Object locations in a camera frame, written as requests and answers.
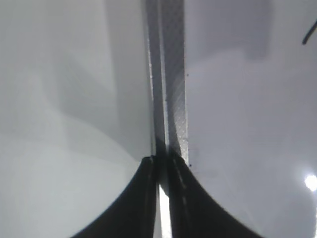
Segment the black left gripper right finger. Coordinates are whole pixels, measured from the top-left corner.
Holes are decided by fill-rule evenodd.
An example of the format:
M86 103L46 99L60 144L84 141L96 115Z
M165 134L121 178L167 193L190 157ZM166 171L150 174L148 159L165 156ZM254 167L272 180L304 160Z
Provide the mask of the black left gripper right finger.
M171 231L174 238L259 238L202 188L178 154L167 158Z

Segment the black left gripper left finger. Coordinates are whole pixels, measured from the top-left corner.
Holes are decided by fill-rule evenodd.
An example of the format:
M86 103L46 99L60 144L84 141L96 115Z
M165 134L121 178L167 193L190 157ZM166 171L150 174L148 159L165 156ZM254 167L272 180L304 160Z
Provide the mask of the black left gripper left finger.
M157 157L144 157L118 198L75 238L152 238L157 203Z

